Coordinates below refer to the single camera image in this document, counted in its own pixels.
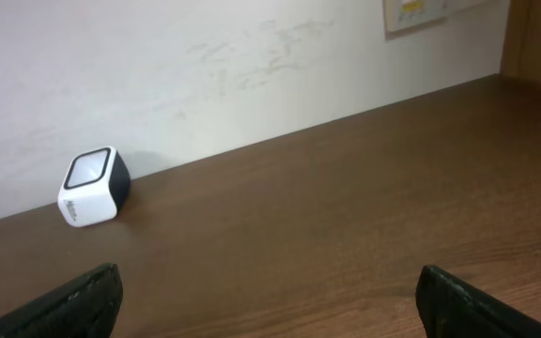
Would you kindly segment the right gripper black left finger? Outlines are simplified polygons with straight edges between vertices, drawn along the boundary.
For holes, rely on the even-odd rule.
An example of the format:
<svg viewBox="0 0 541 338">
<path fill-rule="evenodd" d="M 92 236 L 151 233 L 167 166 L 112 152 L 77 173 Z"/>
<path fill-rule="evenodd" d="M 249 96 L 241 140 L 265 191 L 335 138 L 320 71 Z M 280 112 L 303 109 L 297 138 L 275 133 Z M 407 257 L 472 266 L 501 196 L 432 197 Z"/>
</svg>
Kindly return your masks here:
<svg viewBox="0 0 541 338">
<path fill-rule="evenodd" d="M 0 317 L 0 338 L 108 338 L 123 301 L 117 265 L 102 264 Z"/>
</svg>

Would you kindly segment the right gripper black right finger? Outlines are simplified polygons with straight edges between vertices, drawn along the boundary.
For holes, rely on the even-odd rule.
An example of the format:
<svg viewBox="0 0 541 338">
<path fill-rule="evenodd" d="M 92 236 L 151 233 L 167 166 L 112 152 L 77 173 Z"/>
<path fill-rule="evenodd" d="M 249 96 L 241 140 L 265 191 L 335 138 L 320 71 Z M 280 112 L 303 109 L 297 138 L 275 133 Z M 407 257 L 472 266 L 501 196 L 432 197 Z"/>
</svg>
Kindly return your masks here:
<svg viewBox="0 0 541 338">
<path fill-rule="evenodd" d="M 541 322 L 437 266 L 422 268 L 415 303 L 427 338 L 541 338 Z"/>
</svg>

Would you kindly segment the white barcode scanner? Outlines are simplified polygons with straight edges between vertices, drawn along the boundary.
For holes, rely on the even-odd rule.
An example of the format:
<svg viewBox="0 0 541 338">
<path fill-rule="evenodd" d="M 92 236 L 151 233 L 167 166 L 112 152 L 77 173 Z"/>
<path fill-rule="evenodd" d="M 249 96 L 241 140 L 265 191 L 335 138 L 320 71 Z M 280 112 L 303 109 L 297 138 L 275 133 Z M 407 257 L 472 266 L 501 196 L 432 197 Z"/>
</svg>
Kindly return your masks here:
<svg viewBox="0 0 541 338">
<path fill-rule="evenodd" d="M 112 220 L 130 188 L 131 176 L 121 155 L 116 148 L 104 146 L 72 160 L 57 204 L 69 225 L 85 227 Z"/>
</svg>

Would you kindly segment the wall switch panel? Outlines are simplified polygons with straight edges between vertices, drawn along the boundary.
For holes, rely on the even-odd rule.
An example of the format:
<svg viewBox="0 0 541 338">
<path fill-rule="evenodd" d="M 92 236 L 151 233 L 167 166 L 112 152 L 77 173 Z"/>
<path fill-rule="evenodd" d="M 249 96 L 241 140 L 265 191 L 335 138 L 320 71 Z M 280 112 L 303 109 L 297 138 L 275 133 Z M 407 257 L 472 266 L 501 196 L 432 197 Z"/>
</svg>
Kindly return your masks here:
<svg viewBox="0 0 541 338">
<path fill-rule="evenodd" d="M 446 18 L 487 0 L 383 0 L 385 28 L 389 33 Z"/>
</svg>

